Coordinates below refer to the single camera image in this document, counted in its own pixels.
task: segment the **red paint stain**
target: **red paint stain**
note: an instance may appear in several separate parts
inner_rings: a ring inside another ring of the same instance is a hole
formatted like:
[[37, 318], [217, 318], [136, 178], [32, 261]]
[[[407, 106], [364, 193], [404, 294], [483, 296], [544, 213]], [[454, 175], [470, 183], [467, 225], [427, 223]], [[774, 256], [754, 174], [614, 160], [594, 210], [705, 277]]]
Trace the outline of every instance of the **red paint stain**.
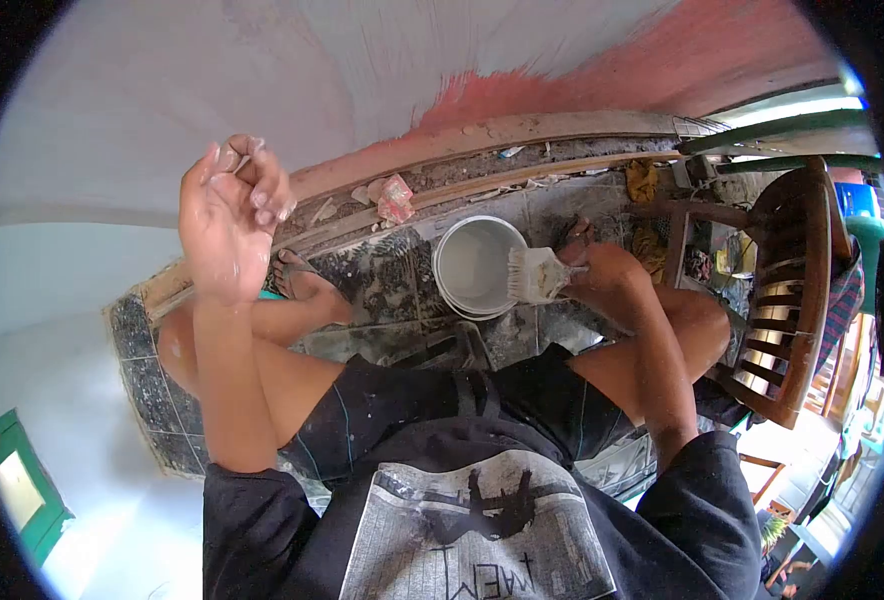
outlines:
[[605, 108], [703, 116], [837, 76], [832, 53], [789, 0], [683, 0], [563, 77], [525, 71], [452, 78], [418, 127]]

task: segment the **knee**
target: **knee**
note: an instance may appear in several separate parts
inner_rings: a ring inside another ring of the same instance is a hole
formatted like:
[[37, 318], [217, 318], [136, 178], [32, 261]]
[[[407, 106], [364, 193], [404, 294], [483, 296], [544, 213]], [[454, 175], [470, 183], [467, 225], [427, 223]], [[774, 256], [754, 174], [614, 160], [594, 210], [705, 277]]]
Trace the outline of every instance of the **knee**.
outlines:
[[729, 315], [714, 297], [688, 290], [688, 298], [674, 321], [698, 331], [709, 347], [721, 356], [728, 347], [731, 328]]
[[195, 335], [190, 305], [183, 304], [162, 318], [158, 350], [161, 366], [176, 380], [194, 363]]

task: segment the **paint brush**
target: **paint brush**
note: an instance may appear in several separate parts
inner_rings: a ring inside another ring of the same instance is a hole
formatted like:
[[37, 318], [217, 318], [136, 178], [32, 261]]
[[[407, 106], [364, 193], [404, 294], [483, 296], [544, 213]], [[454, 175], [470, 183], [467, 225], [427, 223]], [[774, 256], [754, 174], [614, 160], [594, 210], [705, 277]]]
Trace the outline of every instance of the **paint brush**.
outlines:
[[587, 270], [563, 264], [549, 247], [513, 247], [508, 251], [508, 297], [546, 305], [571, 282], [571, 276]]

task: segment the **white bucket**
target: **white bucket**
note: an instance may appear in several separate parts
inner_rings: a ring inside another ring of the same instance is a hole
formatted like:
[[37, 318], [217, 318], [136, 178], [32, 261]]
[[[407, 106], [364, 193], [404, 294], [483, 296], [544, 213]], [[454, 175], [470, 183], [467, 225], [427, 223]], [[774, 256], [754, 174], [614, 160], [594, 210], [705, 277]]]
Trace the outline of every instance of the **white bucket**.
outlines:
[[508, 251], [527, 248], [508, 222], [477, 215], [452, 225], [432, 254], [432, 272], [442, 299], [472, 321], [502, 315], [515, 305], [508, 298]]

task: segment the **left hand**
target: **left hand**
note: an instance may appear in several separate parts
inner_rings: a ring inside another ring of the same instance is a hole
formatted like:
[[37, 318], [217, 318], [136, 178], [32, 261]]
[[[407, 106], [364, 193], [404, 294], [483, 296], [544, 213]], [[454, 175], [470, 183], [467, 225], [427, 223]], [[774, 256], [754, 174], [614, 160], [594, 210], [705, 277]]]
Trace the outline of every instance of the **left hand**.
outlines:
[[[244, 157], [249, 161], [239, 168]], [[179, 237], [200, 298], [225, 306], [254, 302], [276, 225], [296, 200], [264, 140], [237, 134], [182, 177]]]

